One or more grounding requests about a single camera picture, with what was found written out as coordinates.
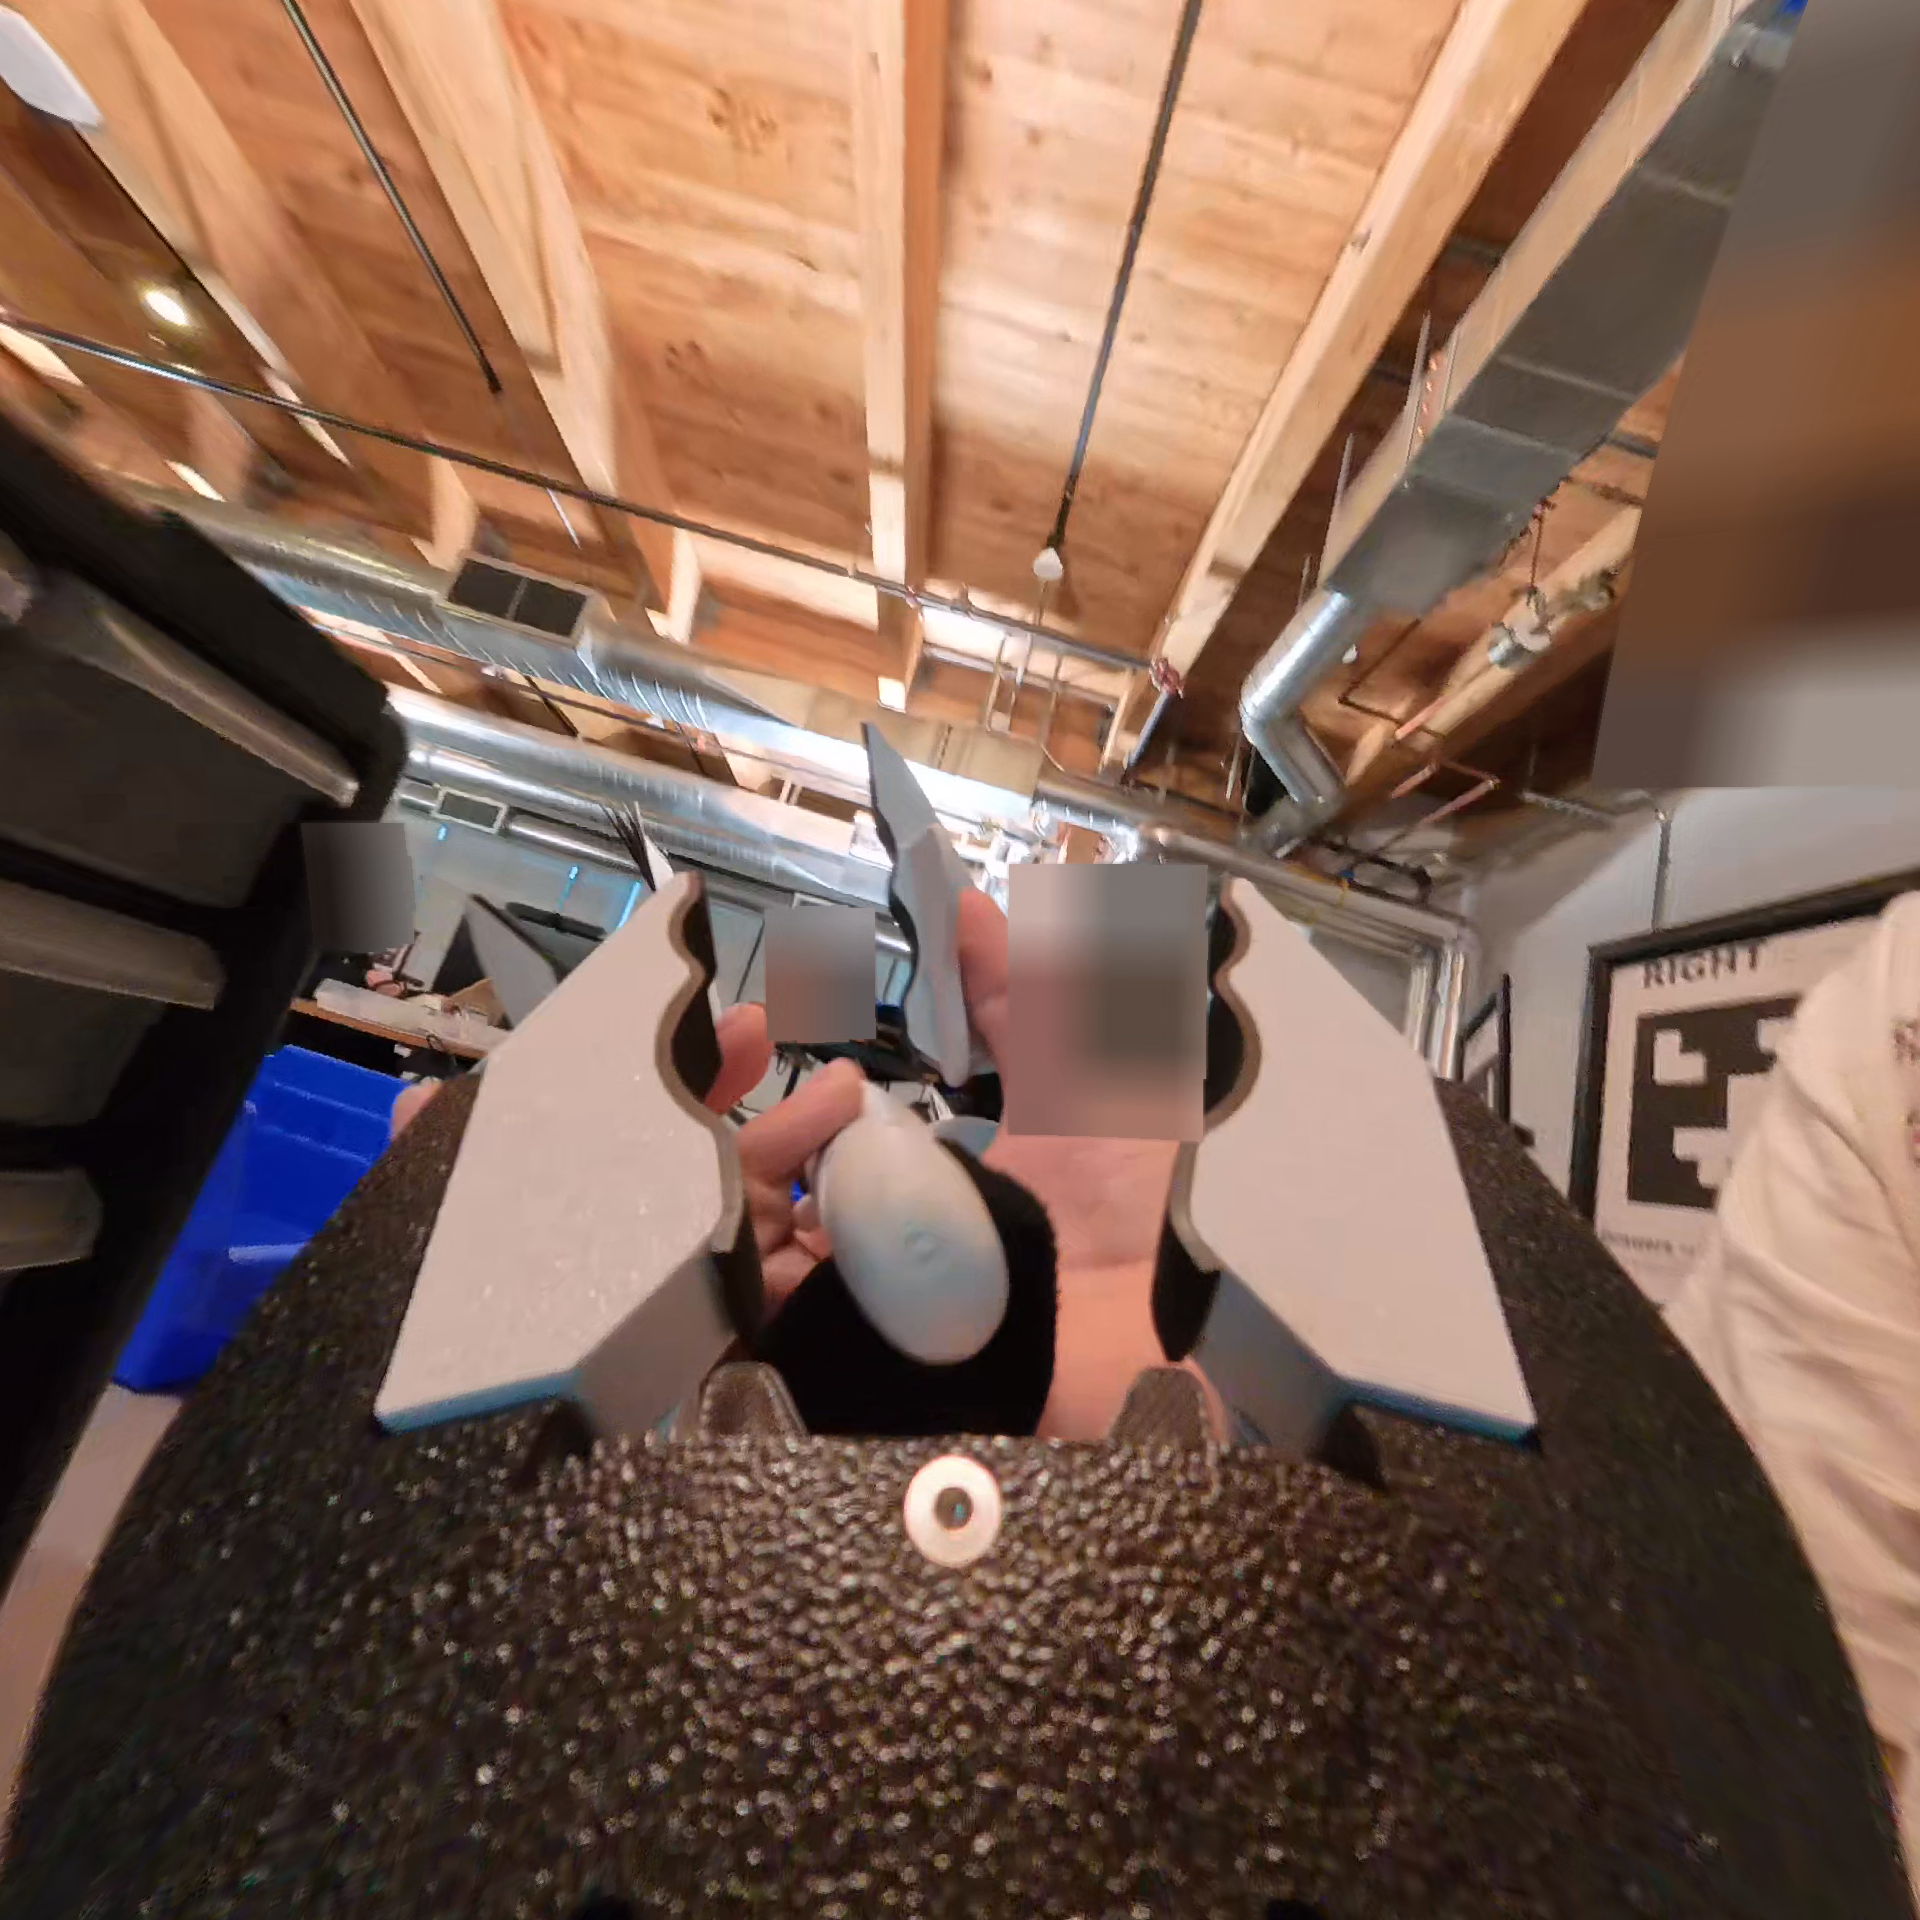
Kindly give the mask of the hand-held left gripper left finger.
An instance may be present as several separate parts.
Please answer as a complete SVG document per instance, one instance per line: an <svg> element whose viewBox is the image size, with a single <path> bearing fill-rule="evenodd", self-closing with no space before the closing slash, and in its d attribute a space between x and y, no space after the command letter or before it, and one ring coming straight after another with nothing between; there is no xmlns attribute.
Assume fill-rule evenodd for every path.
<svg viewBox="0 0 1920 1920"><path fill-rule="evenodd" d="M669 1422L750 1320L705 883L673 876L493 1050L398 1330L392 1434L570 1402Z"/></svg>

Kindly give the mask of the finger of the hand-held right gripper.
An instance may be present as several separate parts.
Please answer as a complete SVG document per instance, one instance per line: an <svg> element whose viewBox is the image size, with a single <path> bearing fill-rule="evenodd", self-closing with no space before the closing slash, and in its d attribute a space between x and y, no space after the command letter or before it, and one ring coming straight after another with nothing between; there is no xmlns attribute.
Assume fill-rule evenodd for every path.
<svg viewBox="0 0 1920 1920"><path fill-rule="evenodd" d="M871 812L891 858L888 898L908 944L908 980L900 1002L904 1037L939 1085L968 1088L992 1068L971 1020L956 951L960 903L974 881L908 762L878 723L860 726L860 742L871 771Z"/></svg>

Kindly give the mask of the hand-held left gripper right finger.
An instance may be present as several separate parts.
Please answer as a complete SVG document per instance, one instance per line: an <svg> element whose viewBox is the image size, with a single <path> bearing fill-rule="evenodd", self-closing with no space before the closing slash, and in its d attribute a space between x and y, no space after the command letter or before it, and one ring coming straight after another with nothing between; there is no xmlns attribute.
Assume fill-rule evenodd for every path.
<svg viewBox="0 0 1920 1920"><path fill-rule="evenodd" d="M1355 1406L1526 1442L1540 1413L1428 1063L1249 881L1217 898L1209 988L1167 1355L1277 1451L1319 1451Z"/></svg>

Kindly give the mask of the blue plastic bin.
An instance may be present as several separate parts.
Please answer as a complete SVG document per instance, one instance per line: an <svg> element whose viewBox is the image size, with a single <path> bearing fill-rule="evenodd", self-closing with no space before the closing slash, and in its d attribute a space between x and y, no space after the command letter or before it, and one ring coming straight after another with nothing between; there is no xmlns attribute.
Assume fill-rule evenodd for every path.
<svg viewBox="0 0 1920 1920"><path fill-rule="evenodd" d="M382 1157L399 1079L279 1045L238 1121L113 1366L139 1395L198 1382L254 1303Z"/></svg>

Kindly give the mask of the person's right hand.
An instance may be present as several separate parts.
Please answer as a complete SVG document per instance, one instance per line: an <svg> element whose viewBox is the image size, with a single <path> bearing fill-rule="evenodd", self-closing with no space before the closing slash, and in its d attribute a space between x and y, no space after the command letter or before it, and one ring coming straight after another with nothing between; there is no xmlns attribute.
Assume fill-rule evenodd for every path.
<svg viewBox="0 0 1920 1920"><path fill-rule="evenodd" d="M781 1372L814 1434L1012 1434L1098 1438L1136 1374L1162 1366L1152 1286L1177 1149L1167 1138L995 1131L974 1187L1012 1238L1012 1299L995 1345L954 1366L900 1355L830 1267L833 1238L794 1179L860 1116L847 1059L739 1128L765 1320L739 1355Z"/></svg>

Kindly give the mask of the wooden table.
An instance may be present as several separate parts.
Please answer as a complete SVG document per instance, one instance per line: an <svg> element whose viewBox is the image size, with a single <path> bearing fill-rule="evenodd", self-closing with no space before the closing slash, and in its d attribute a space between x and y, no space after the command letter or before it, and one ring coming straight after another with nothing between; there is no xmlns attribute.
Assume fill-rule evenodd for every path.
<svg viewBox="0 0 1920 1920"><path fill-rule="evenodd" d="M511 1037L505 1028L493 1028L472 1010L444 1010L427 999L395 999L340 980L325 980L313 994L297 994L293 1002L293 1013L331 1020L405 1050L432 1050L464 1063L488 1059Z"/></svg>

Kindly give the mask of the framed marker sign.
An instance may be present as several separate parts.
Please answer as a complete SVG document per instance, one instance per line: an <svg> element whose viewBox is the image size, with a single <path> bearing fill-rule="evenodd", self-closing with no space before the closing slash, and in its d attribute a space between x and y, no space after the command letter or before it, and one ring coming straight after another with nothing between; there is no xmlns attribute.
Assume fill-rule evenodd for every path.
<svg viewBox="0 0 1920 1920"><path fill-rule="evenodd" d="M1656 926L1587 953L1569 1200L1656 1305L1671 1305L1805 992L1916 870Z"/></svg>

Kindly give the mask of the person's white clothing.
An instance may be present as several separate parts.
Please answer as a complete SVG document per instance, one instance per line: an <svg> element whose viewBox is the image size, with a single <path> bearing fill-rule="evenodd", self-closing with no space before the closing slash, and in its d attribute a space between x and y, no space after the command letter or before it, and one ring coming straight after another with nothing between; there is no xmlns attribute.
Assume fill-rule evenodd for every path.
<svg viewBox="0 0 1920 1920"><path fill-rule="evenodd" d="M1669 1325L1790 1509L1916 1818L1916 893L1801 999Z"/></svg>

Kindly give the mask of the black drawer cabinet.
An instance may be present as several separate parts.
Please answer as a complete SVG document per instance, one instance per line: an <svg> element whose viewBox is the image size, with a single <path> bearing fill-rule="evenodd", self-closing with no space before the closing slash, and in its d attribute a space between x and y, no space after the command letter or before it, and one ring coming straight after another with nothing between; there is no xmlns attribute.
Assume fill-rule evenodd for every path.
<svg viewBox="0 0 1920 1920"><path fill-rule="evenodd" d="M379 826L379 677L171 512L5 418L5 1579Z"/></svg>

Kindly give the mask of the black ceiling conduit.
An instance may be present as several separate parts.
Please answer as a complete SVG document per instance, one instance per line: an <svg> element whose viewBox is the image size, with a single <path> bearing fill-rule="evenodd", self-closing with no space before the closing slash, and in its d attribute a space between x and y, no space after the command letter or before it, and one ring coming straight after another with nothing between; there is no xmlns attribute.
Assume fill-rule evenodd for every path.
<svg viewBox="0 0 1920 1920"><path fill-rule="evenodd" d="M1066 577L1068 521L1071 521L1071 507L1079 502L1082 475L1087 466L1093 427L1098 418L1108 370L1113 364L1117 337L1120 337L1123 311L1128 311L1130 289L1136 279L1145 219L1156 203L1156 187L1158 187L1162 167L1166 167L1166 151L1167 151L1167 133L1171 133L1171 121L1177 112L1177 97L1183 89L1189 62L1193 55L1193 38L1205 23L1205 5L1206 3L1181 3L1177 32L1174 32L1174 42L1171 42L1171 52L1166 61L1166 76L1158 86L1156 121L1150 128L1150 139L1145 139L1145 151L1139 158L1139 180L1136 180L1136 192L1133 192L1130 212L1128 212L1120 259L1117 259L1117 273L1112 281L1112 296L1100 312L1100 332L1096 341L1096 357L1093 357L1087 388L1085 388L1082 408L1079 408L1071 455L1068 455L1068 466L1066 466L1063 490L1061 490L1061 505L1057 505L1053 525L1047 531L1047 553L1057 557L1061 577Z"/></svg>
<svg viewBox="0 0 1920 1920"><path fill-rule="evenodd" d="M570 480L563 480L556 473L545 473L545 471L536 471L536 466L505 465L505 461L495 461L489 455L476 455L476 450L469 450L469 448L457 448L457 444L442 444L442 440L432 440L432 438L424 438L424 435L406 435L399 427L387 427L387 425L379 425L379 423L367 423L367 418L343 414L335 408L325 408L325 407L313 407L313 404L297 398L297 395L281 395L275 391L251 388L246 380L227 380L220 374L198 370L198 369L193 369L187 361L175 361L175 357L158 357L158 354L147 354L147 350L123 349L123 345L113 345L113 341L103 341L103 340L94 340L88 332L73 332L73 330L63 330L63 327L48 327L48 324L27 321L22 312L12 312L12 311L5 311L5 330L19 332L22 340L37 340L38 345L48 345L48 349L62 349L69 354L78 350L83 357L107 361L107 364L125 369L125 370L139 370L143 377L171 380L175 388L193 388L193 391L208 392L208 395L224 395L224 398L239 398L239 404L251 404L251 407L260 407L260 408L275 408L275 411L281 411L288 418L300 418L309 425L321 425L331 435L355 435L355 438L372 440L372 444L399 448L399 450L421 455L421 458L438 458L444 465L457 465L457 466L469 466L475 473L489 473L489 475L495 475L503 484L511 484L511 486L523 486L523 490L566 497L566 499L573 499L581 505L592 505L598 512L611 512L611 516L620 516L627 521L641 521L641 525L654 525L654 526L663 526L663 531L687 533L696 539L723 542L723 547L743 551L743 553L750 553L756 560L768 560L768 564L781 564L787 568L805 568L805 573L817 573L822 579L847 581L847 584L869 587L873 596L896 599L900 603L908 603L908 606L919 606L919 610L942 610L942 614L950 614L950 617L960 617L960 621L974 621L980 626L995 626L1000 632L1027 637L1027 638L1034 638L1037 647L1047 647L1057 656L1087 659L1087 661L1096 661L1100 668L1113 668L1113 670L1145 670L1145 659L1142 656L1128 656L1128 653L1120 653L1113 647L1098 647L1093 638L1068 637L1061 626L1051 626L1045 621L1031 621L1031 617L1022 617L1022 614L995 610L995 606L988 606L988 603L982 603L975 599L956 599L956 596L945 596L945 592L933 592L933 587L915 587L915 584L905 584L905 581L892 581L892 579L883 579L881 573L873 573L869 567L830 560L830 557L809 553L809 551L805 553L805 551L784 547L777 539L762 539L762 536L739 533L739 531L731 531L731 526L721 526L721 525L709 525L700 517L687 517L687 516L678 516L678 512L669 512L669 507L654 507L654 505L624 499L618 492L606 492L606 490L595 490L595 486L585 486L585 484L570 484Z"/></svg>
<svg viewBox="0 0 1920 1920"><path fill-rule="evenodd" d="M297 35L309 61L313 62L333 107L340 112L343 124L352 133L352 142L360 147L362 158L367 162L367 172L376 180L376 184L382 187L382 199L387 200L398 226L405 230L412 257L421 259L421 269L430 274L447 321L456 324L457 337L464 340L464 349L476 369L476 374L483 377L483 388L493 398L505 395L503 377L493 369L489 350L483 349L469 306L461 304L457 292L451 289L438 257L432 251L432 247L427 242L427 233L421 230L416 214L411 212L395 170L387 167L387 158L382 155L379 142L372 139L372 132L362 118L362 112L355 107L335 62L331 61L331 55L325 52L321 35L313 32L313 23L309 16L309 10L300 3L279 3L286 18L293 23L293 32Z"/></svg>

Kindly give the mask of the round spiral air duct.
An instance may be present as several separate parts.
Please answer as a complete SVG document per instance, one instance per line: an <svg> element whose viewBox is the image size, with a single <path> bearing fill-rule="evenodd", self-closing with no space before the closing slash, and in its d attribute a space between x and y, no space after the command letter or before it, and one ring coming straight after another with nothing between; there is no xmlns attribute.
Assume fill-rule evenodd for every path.
<svg viewBox="0 0 1920 1920"><path fill-rule="evenodd" d="M421 782L489 796L582 833L607 829L611 812L633 812L663 852L787 893L888 904L888 865L854 848L847 822L656 757L457 708L416 689L392 689L387 702L406 733L406 774ZM1047 812L1057 826L1133 835L1139 858L1158 852L1262 885L1285 881L1285 867L1272 858L1183 829L1166 808L1066 774L1047 780L1027 748L982 733L968 742L982 774L949 771L923 757L905 762L945 822L1027 833L1034 816Z"/></svg>
<svg viewBox="0 0 1920 1920"><path fill-rule="evenodd" d="M817 764L863 756L854 718L814 714L814 689L731 675L678 642L638 637L598 614L585 614L575 638L495 621L451 603L442 577L430 567L227 502L159 492L158 507L179 516L309 614L352 621L476 666L651 709L700 733L739 736L771 756L800 756Z"/></svg>

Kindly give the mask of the rectangular silver air duct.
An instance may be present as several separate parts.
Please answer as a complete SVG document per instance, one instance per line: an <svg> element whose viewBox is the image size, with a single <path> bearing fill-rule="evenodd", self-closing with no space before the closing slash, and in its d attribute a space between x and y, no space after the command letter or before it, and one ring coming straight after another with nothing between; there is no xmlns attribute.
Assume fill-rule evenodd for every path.
<svg viewBox="0 0 1920 1920"><path fill-rule="evenodd" d="M1676 3L1332 516L1319 584L1249 670L1240 723L1281 780L1242 829L1291 852L1345 803L1307 698L1379 617L1422 617L1684 350L1799 28L1797 3Z"/></svg>

